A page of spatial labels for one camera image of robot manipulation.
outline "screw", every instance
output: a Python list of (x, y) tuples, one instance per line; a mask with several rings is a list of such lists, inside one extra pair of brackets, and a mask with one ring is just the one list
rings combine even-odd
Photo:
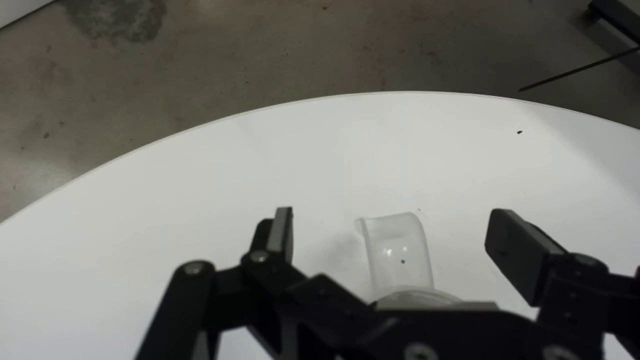
[(427, 344), (411, 344), (405, 347), (405, 360), (438, 360), (438, 351)]
[(558, 344), (545, 346), (543, 356), (545, 360), (580, 360), (573, 349)]
[(268, 257), (268, 251), (265, 251), (265, 250), (259, 250), (259, 251), (252, 251), (252, 261), (266, 261), (266, 257)]
[(189, 264), (184, 264), (184, 274), (189, 274), (189, 276), (196, 276), (196, 274), (203, 274), (205, 270), (208, 270), (210, 267), (210, 264), (208, 261), (203, 261), (203, 260), (196, 260), (196, 261), (189, 261)]

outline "black cable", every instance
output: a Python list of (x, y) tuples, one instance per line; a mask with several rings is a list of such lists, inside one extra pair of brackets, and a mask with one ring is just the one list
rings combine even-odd
[(635, 53), (635, 52), (638, 52), (638, 49), (640, 49), (640, 46), (637, 46), (637, 47), (628, 47), (628, 49), (625, 49), (625, 52), (612, 53), (612, 55), (602, 57), (602, 60), (599, 60), (599, 62), (590, 62), (590, 64), (587, 64), (587, 66), (580, 66), (580, 67), (574, 67), (574, 69), (569, 69), (569, 72), (556, 73), (556, 76), (552, 76), (552, 77), (545, 77), (545, 79), (541, 79), (541, 82), (534, 82), (534, 83), (522, 85), (518, 92), (526, 92), (526, 89), (533, 89), (533, 87), (538, 87), (538, 85), (545, 85), (545, 83), (556, 82), (556, 79), (560, 79), (560, 77), (567, 77), (567, 76), (573, 76), (573, 73), (578, 73), (578, 72), (585, 72), (585, 69), (590, 69), (590, 67), (602, 66), (602, 64), (606, 64), (606, 62), (612, 62), (612, 60), (625, 57), (625, 55)]

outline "white round table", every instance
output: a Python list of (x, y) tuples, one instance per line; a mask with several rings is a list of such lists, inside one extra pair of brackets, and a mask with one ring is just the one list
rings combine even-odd
[[(358, 216), (416, 211), (437, 287), (534, 314), (485, 253), (492, 208), (633, 274), (640, 131), (472, 93), (388, 92), (223, 117), (130, 151), (0, 225), (0, 358), (135, 358), (174, 267), (234, 266), (295, 205), (295, 264), (368, 300)], [(245, 331), (223, 358), (251, 358)], [(625, 358), (609, 344), (612, 358)]]

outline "floor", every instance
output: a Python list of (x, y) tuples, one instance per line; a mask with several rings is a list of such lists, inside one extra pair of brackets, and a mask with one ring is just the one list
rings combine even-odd
[(58, 0), (0, 29), (0, 221), (73, 177), (227, 113), (452, 89), (640, 127), (640, 53), (587, 0)]

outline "stain on floor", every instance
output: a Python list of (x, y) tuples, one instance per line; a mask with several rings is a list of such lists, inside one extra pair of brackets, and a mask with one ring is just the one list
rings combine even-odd
[(71, 22), (93, 39), (151, 42), (162, 27), (166, 0), (61, 0)]

